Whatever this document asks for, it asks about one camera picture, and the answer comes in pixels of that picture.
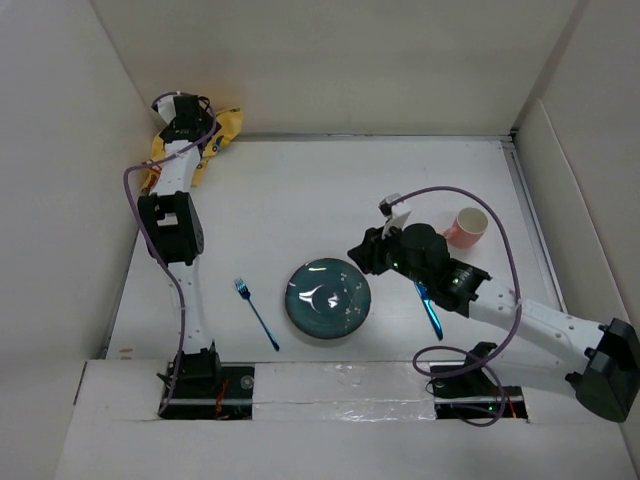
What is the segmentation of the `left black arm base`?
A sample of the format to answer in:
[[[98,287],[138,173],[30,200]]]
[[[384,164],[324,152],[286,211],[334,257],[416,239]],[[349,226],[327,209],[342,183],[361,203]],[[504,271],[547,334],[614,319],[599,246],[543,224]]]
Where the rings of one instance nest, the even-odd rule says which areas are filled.
[[[253,364],[223,364],[215,386],[178,383],[160,417],[165,420],[251,420],[254,385]]]

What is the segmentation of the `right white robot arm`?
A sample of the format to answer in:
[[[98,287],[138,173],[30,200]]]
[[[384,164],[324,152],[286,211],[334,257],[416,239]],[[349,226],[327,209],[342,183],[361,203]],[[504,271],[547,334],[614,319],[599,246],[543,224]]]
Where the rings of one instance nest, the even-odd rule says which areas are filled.
[[[603,324],[517,297],[486,271],[451,257],[447,243],[427,224],[366,231],[348,252],[365,274],[394,271],[425,288],[446,311],[506,330],[550,354],[538,364],[515,363],[520,386],[575,398],[592,414],[627,420],[639,393],[639,338],[618,318]]]

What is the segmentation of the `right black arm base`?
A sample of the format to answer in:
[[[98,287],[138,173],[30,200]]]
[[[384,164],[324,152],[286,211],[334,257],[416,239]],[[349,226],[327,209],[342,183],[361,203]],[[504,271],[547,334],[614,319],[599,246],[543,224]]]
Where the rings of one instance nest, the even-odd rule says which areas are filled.
[[[480,342],[471,353],[485,358],[497,347],[496,344]],[[429,368],[434,373],[444,374],[472,364],[473,358],[464,361],[434,361],[429,362]],[[528,420],[529,415],[524,401],[522,388],[519,386],[504,386],[505,407],[503,419]],[[486,424],[498,417],[502,395],[486,369],[475,370],[458,377],[429,380],[425,390],[434,396],[434,411],[436,419],[458,419],[468,422]]]

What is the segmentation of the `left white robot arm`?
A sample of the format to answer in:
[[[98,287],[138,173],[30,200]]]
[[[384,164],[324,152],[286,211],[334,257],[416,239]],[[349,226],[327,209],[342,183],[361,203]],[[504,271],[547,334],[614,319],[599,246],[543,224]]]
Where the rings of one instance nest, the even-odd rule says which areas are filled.
[[[153,109],[166,122],[160,132],[166,162],[137,211],[150,240],[150,254],[169,272],[179,316],[179,352],[161,376],[169,398],[212,398],[222,387],[222,368],[207,327],[199,285],[199,256],[204,231],[190,190],[206,143],[217,129],[206,97],[176,92],[163,95]]]

